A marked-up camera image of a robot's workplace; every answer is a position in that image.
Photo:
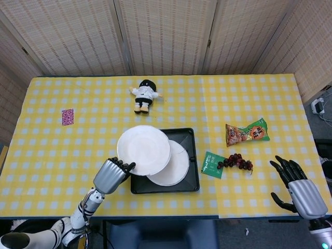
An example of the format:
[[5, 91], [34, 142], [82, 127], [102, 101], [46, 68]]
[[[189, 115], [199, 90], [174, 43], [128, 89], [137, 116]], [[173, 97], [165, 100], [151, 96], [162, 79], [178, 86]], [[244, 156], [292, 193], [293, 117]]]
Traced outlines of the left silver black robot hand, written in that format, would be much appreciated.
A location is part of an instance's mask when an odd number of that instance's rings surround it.
[[129, 178], [130, 171], [135, 166], [135, 162], [128, 164], [123, 163], [117, 157], [108, 158], [93, 180], [95, 189], [103, 195], [112, 194], [120, 184]]

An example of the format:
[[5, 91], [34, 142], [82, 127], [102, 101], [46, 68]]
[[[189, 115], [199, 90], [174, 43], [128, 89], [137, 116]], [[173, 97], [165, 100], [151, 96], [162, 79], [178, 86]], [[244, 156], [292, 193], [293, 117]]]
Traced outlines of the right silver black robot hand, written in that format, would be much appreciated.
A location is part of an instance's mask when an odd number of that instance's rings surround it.
[[271, 197], [282, 209], [298, 213], [306, 220], [314, 220], [325, 217], [328, 208], [313, 181], [309, 180], [301, 166], [293, 160], [285, 160], [275, 156], [276, 161], [270, 164], [278, 172], [284, 183], [292, 203], [283, 202], [276, 193], [272, 192]]

